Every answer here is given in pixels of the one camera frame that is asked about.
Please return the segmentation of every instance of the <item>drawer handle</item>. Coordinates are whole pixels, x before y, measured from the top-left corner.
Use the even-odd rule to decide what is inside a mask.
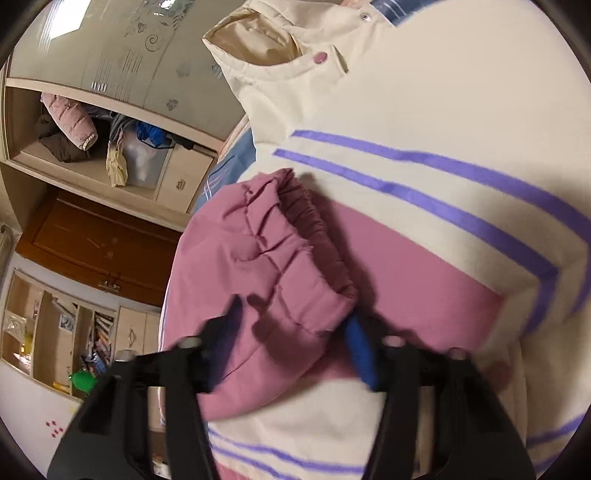
[[[130,328],[129,329],[129,346],[128,346],[128,348],[131,348],[137,339],[138,338],[135,336],[135,332],[134,332],[133,328]]]
[[[115,283],[109,283],[109,280],[99,282],[99,288],[109,293],[119,294],[121,292],[121,286]]]

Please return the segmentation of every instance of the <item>green object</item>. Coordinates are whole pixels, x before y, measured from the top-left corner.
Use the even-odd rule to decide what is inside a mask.
[[[92,376],[89,372],[76,372],[71,377],[72,384],[80,391],[84,393],[90,393],[94,388],[98,380]]]

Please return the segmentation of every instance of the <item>plaid blue fabric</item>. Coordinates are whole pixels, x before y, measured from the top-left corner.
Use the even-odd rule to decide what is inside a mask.
[[[413,13],[434,4],[437,0],[373,0],[372,5],[392,25],[396,26],[404,22]]]
[[[255,157],[256,150],[252,140],[252,130],[248,129],[207,177],[205,187],[195,202],[193,213],[211,200],[213,195],[224,185],[236,183],[240,175],[255,161]]]

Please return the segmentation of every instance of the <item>brown wooden door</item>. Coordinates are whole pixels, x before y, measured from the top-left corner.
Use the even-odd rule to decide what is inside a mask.
[[[180,233],[49,189],[17,253],[132,300],[162,305]]]

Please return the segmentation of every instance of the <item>white wall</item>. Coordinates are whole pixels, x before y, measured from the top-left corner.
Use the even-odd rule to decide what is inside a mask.
[[[13,254],[4,275],[0,295],[2,309],[8,293],[8,280],[15,269],[56,290],[108,309],[117,310],[123,305],[145,312],[160,311],[157,307],[124,299],[62,277],[18,254]],[[78,402],[32,382],[15,368],[0,362],[0,417],[16,443],[43,475],[47,474],[61,438],[59,428],[66,429],[78,406]],[[51,436],[54,430],[58,431],[56,437]]]

